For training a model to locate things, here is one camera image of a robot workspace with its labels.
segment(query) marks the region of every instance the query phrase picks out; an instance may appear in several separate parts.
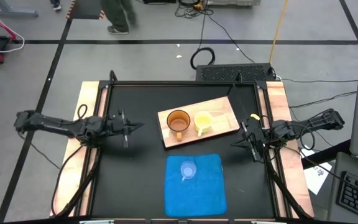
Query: blue cloth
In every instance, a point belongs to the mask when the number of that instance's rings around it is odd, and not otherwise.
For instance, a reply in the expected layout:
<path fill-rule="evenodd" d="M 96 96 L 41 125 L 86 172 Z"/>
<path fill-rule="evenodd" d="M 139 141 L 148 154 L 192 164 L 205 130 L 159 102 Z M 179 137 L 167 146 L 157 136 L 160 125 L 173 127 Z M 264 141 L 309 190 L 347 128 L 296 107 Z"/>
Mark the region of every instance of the blue cloth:
<path fill-rule="evenodd" d="M 196 165 L 192 179 L 182 181 L 180 166 Z M 165 171 L 165 214 L 169 217 L 220 215 L 227 210 L 223 169 L 218 154 L 168 156 Z"/>

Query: brown glass mug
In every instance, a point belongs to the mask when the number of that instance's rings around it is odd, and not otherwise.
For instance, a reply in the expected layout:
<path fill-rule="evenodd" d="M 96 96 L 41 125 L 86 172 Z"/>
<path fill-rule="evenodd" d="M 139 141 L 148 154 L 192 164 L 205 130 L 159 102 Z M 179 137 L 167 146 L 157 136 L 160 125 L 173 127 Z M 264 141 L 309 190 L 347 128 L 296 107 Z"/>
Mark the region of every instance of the brown glass mug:
<path fill-rule="evenodd" d="M 190 125 L 190 116 L 183 110 L 172 111 L 167 117 L 169 129 L 177 137 L 177 141 L 181 141 L 182 136 L 187 132 Z"/>

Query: wooden frame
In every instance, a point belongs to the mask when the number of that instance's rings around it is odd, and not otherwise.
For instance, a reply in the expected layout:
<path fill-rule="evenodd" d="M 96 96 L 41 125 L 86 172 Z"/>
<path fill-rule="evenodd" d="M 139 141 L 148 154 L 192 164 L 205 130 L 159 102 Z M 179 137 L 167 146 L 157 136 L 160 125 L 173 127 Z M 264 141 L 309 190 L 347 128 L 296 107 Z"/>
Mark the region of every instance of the wooden frame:
<path fill-rule="evenodd" d="M 78 102 L 76 110 L 82 104 L 88 105 L 88 112 L 86 116 L 92 116 L 96 104 L 96 97 L 98 95 L 99 82 L 83 82 L 81 86 L 80 95 L 78 97 Z M 285 90 L 282 82 L 267 82 L 267 93 L 270 101 L 270 107 L 272 110 L 272 115 L 274 120 L 284 119 L 291 120 L 291 114 L 288 107 L 287 97 L 285 95 Z M 102 116 L 105 108 L 107 97 L 107 88 L 103 88 L 101 92 L 101 100 L 98 115 Z M 264 94 L 262 90 L 259 90 L 259 100 L 262 107 L 262 113 L 267 115 L 266 104 L 264 100 Z M 269 122 L 265 119 L 265 125 L 268 127 Z M 79 142 L 76 139 L 69 139 L 66 147 L 65 158 L 70 156 L 73 151 L 79 147 Z M 296 141 L 290 141 L 287 144 L 288 147 L 292 149 L 298 149 Z M 88 164 L 88 171 L 93 165 L 94 155 L 96 153 L 95 149 L 91 151 L 91 159 Z M 64 168 L 62 175 L 60 177 L 60 182 L 58 185 L 58 190 L 56 196 L 53 200 L 55 211 L 58 213 L 67 202 L 71 199 L 73 194 L 76 192 L 81 179 L 81 173 L 85 163 L 85 147 L 76 154 L 71 161 L 69 161 Z M 313 207 L 311 206 L 310 196 L 308 187 L 306 185 L 305 175 L 303 173 L 303 167 L 301 163 L 301 158 L 296 152 L 283 148 L 280 150 L 281 162 L 284 170 L 285 181 L 287 183 L 287 188 L 291 194 L 295 197 L 296 201 L 302 206 L 303 210 L 314 216 Z M 278 199 L 278 209 L 281 217 L 285 217 L 285 206 L 283 202 L 283 196 L 280 189 L 276 186 L 276 193 Z M 88 201 L 90 199 L 90 184 L 87 187 L 83 198 L 81 201 L 80 215 L 86 215 L 88 208 Z"/>

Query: small plastic cup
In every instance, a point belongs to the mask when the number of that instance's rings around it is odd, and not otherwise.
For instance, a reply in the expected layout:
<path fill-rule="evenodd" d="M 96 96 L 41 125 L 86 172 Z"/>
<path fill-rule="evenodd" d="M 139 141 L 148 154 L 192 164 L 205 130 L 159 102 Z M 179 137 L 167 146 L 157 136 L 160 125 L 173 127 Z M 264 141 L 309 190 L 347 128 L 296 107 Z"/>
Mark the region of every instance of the small plastic cup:
<path fill-rule="evenodd" d="M 180 166 L 180 172 L 182 176 L 182 182 L 185 181 L 185 179 L 191 179 L 197 172 L 196 164 L 191 161 L 185 161 Z"/>

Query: gray floor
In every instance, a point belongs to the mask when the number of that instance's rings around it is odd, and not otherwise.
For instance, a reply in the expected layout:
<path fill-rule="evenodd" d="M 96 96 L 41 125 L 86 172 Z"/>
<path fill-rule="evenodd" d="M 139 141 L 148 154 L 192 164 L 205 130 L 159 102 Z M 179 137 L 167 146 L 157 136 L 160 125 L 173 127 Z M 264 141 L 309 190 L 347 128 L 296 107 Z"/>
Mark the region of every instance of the gray floor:
<path fill-rule="evenodd" d="M 346 0 L 358 26 L 358 0 Z M 29 40 L 58 40 L 66 23 L 70 4 L 55 13 L 47 0 L 12 0 L 12 6 L 38 10 L 36 19 L 1 18 Z M 274 37 L 284 0 L 262 0 L 253 9 L 214 9 L 213 18 L 233 39 L 271 40 Z M 199 39 L 202 17 L 182 19 L 174 16 L 176 6 L 148 6 L 134 3 L 139 28 L 129 35 L 106 33 L 109 22 L 74 20 L 68 40 L 149 40 Z M 205 39 L 228 39 L 224 31 L 206 20 Z M 337 0 L 290 1 L 280 30 L 281 40 L 356 40 Z M 216 64 L 248 63 L 232 44 L 209 45 L 216 52 Z M 136 45 L 65 45 L 45 102 L 43 113 L 72 119 L 82 81 L 105 80 L 113 69 L 119 80 L 194 80 L 189 61 L 196 44 Z M 269 45 L 240 45 L 256 62 L 268 62 Z M 29 44 L 19 52 L 6 55 L 0 65 L 0 205 L 21 151 L 23 140 L 12 127 L 17 111 L 34 109 L 57 46 Z M 199 54 L 196 63 L 205 64 L 210 56 Z M 353 80 L 358 78 L 358 45 L 278 45 L 273 63 L 282 78 L 293 80 Z M 354 91 L 356 83 L 302 84 L 285 81 L 288 103 L 299 105 Z M 352 128 L 354 96 L 338 98 L 307 108 L 294 109 L 305 119 L 327 108 L 340 112 L 346 125 L 340 131 L 321 131 L 331 143 L 349 139 Z M 317 136 L 317 149 L 328 145 Z M 60 164 L 67 139 L 48 133 L 36 133 L 33 143 Z M 47 218 L 57 170 L 34 150 L 30 150 L 14 193 L 6 221 Z M 316 216 L 323 218 L 327 209 L 329 184 L 312 196 Z"/>

